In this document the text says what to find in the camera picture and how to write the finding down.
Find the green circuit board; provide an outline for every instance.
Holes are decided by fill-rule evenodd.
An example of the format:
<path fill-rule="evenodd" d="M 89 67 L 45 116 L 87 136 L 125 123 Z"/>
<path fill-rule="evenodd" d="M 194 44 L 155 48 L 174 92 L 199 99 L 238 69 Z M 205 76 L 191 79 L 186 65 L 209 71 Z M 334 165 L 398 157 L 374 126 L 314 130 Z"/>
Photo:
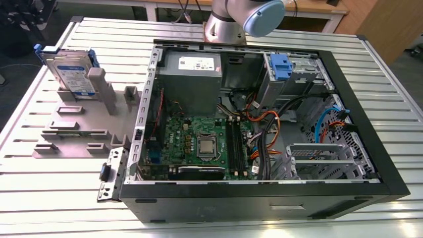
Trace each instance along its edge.
<path fill-rule="evenodd" d="M 241 132 L 250 132 L 250 123 L 240 122 Z M 214 156 L 199 158 L 197 156 L 198 140 L 210 138 L 214 141 Z M 246 147 L 242 149 L 245 166 L 248 166 Z M 213 118 L 181 118 L 170 117 L 166 120 L 163 148 L 159 155 L 159 164 L 150 165 L 151 174 L 157 179 L 165 179 L 163 173 L 167 166 L 218 166 L 225 168 L 226 180 L 250 180 L 249 168 L 245 168 L 246 176 L 234 175 L 228 170 L 226 142 L 225 142 L 225 119 Z"/>

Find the blue hard drive label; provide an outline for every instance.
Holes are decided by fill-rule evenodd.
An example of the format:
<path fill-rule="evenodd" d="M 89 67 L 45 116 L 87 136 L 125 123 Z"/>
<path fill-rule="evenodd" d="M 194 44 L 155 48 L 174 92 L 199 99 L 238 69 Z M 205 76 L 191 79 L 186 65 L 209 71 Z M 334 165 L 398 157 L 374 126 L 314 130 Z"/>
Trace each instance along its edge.
<path fill-rule="evenodd" d="M 78 98 L 89 98 L 94 95 L 94 89 L 86 77 L 87 72 L 83 67 L 57 65 L 57 72 L 67 89 Z"/>
<path fill-rule="evenodd" d="M 81 66 L 63 66 L 63 65 L 58 65 L 57 69 L 59 70 L 75 70 L 75 71 L 85 71 L 85 68 Z"/>

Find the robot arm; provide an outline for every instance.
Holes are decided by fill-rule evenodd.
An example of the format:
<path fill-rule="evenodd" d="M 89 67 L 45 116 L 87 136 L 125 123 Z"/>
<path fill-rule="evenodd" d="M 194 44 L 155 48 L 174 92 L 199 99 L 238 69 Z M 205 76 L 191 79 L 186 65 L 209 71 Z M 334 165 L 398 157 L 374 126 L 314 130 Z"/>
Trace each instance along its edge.
<path fill-rule="evenodd" d="M 213 0 L 205 25 L 208 42 L 242 44 L 245 32 L 262 37 L 284 17 L 281 0 Z"/>
<path fill-rule="evenodd" d="M 0 24 L 18 24 L 38 40 L 45 40 L 41 30 L 45 28 L 54 3 L 55 0 L 0 0 Z"/>

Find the open computer tower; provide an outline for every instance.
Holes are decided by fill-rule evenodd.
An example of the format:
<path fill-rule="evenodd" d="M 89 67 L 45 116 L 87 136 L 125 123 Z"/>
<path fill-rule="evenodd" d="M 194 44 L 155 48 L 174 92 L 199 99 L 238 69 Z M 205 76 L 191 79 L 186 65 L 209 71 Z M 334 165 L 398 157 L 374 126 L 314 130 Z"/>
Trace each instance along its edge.
<path fill-rule="evenodd" d="M 155 40 L 97 201 L 142 222 L 330 219 L 409 194 L 332 53 Z"/>

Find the cpu socket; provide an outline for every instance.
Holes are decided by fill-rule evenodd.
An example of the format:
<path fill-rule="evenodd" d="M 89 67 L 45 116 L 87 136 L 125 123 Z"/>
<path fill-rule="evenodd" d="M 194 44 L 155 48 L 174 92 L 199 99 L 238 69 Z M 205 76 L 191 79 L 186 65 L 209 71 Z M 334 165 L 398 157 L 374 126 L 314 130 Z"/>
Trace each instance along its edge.
<path fill-rule="evenodd" d="M 197 157 L 202 161 L 210 161 L 216 157 L 216 137 L 197 137 Z"/>

